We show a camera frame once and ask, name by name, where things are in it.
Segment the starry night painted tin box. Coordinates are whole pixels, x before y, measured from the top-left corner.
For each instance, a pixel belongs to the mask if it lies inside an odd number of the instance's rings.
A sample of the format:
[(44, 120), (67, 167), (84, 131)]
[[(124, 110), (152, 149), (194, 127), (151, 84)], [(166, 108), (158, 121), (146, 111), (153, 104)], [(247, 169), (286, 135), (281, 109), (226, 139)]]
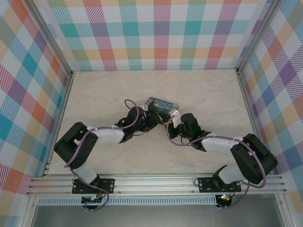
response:
[(162, 118), (165, 116), (170, 116), (169, 113), (171, 110), (176, 110), (179, 108), (178, 104), (174, 104), (154, 97), (150, 97), (145, 102), (145, 104), (148, 105), (149, 113), (159, 112)]

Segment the small circuit board with lights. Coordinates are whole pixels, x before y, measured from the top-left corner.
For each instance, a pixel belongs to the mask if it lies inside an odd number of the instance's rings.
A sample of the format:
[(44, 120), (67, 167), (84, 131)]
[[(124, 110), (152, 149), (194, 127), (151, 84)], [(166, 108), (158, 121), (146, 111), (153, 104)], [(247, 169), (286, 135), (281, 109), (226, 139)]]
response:
[(217, 195), (216, 196), (216, 200), (217, 200), (217, 203), (222, 203), (222, 202), (228, 202), (228, 201), (231, 201), (233, 198), (233, 195), (229, 194), (222, 194), (222, 195)]

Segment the grey metal panel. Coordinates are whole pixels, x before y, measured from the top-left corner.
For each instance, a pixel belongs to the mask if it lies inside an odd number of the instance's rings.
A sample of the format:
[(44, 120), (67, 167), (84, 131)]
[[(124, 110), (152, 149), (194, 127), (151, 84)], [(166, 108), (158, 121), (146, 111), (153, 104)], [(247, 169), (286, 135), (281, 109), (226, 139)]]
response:
[(284, 227), (276, 212), (213, 206), (39, 206), (31, 227)]

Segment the long aluminium base rail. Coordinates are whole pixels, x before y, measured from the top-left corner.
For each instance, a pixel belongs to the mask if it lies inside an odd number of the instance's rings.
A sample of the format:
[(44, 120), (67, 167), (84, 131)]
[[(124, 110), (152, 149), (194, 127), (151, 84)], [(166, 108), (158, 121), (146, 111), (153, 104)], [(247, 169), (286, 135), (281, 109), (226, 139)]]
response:
[[(113, 195), (198, 195), (194, 180), (210, 177), (203, 174), (114, 174), (101, 178), (115, 179)], [(31, 180), (28, 196), (72, 195), (73, 175), (45, 175)]]

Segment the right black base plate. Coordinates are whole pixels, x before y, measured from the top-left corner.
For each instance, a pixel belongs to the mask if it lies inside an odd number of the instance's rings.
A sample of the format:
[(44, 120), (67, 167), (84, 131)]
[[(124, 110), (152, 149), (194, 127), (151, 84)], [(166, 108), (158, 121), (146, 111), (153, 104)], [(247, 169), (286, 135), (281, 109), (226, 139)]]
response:
[(223, 181), (215, 182), (212, 177), (199, 177), (194, 180), (194, 185), (199, 188), (199, 192), (241, 192), (240, 182), (225, 184)]

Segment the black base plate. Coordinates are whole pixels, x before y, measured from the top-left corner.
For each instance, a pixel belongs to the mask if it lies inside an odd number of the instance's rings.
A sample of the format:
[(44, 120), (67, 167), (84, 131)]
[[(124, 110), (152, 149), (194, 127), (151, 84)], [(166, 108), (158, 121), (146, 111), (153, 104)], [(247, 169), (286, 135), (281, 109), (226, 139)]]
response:
[[(73, 180), (73, 187), (72, 187), (72, 194), (97, 194), (100, 192), (100, 190), (92, 188), (90, 186), (87, 186), (83, 182), (81, 182), (79, 179)], [(106, 178), (96, 178), (91, 185), (101, 188), (105, 191), (107, 191), (109, 194), (112, 194), (114, 191), (115, 186), (115, 180)]]
[(194, 185), (199, 188), (199, 192), (241, 192), (240, 182), (225, 184), (223, 181), (215, 182), (212, 177), (199, 177), (194, 180)]

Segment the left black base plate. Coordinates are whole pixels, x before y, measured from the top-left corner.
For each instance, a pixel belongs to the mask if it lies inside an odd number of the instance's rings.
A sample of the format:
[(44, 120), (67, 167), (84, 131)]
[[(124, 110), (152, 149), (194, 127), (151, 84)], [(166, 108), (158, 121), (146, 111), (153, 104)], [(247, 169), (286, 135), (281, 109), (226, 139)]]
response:
[[(100, 190), (92, 188), (90, 186), (87, 186), (83, 182), (81, 182), (79, 179), (73, 180), (73, 187), (72, 187), (72, 194), (97, 194), (100, 192)], [(115, 186), (115, 180), (106, 178), (96, 178), (91, 185), (101, 188), (105, 191), (107, 191), (109, 194), (112, 194), (114, 191)]]

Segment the aluminium table edge rail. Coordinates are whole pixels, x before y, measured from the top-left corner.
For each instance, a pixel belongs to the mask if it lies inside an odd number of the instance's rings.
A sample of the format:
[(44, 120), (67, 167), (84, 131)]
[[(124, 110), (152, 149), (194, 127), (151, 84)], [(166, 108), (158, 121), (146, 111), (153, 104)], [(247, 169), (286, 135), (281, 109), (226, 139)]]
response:
[(71, 92), (71, 88), (72, 88), (72, 84), (73, 84), (73, 80), (74, 80), (74, 75), (75, 75), (75, 71), (72, 71), (69, 74), (68, 81), (67, 81), (68, 83), (67, 83), (66, 92), (64, 94), (64, 97), (63, 97), (63, 100), (62, 100), (62, 103), (61, 103), (58, 119), (57, 119), (57, 122), (54, 126), (54, 132), (53, 132), (53, 135), (51, 137), (52, 140), (51, 140), (51, 143), (50, 143), (50, 147), (49, 147), (49, 149), (46, 153), (45, 159), (43, 161), (42, 170), (39, 174), (39, 178), (42, 178), (44, 176), (44, 174), (46, 172), (46, 166), (52, 160), (54, 146), (56, 144), (56, 141), (58, 139), (58, 135), (59, 135), (59, 132), (60, 132), (61, 124), (62, 124), (63, 117), (64, 117), (64, 112), (66, 110), (67, 102), (68, 102), (68, 99), (69, 99), (69, 96), (70, 96), (70, 92)]

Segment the aluminium frame post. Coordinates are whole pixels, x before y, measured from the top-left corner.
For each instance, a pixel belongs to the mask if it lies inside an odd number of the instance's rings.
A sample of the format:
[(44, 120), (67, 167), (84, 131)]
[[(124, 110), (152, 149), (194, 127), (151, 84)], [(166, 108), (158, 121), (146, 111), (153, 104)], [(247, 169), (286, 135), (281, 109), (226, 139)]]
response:
[(272, 21), (282, 0), (260, 0), (240, 44), (235, 70), (240, 73), (252, 57), (257, 45)]
[(43, 16), (41, 15), (38, 7), (36, 6), (34, 0), (27, 0), (28, 4), (33, 8), (33, 14), (36, 16), (40, 29), (43, 31), (43, 35), (46, 37), (46, 41), (50, 44), (51, 49), (54, 51), (55, 56), (58, 58), (59, 63), (63, 66), (64, 70), (72, 77), (73, 70), (70, 68), (68, 62), (66, 61), (59, 45), (57, 44), (51, 30), (49, 29), (47, 23), (45, 22)]

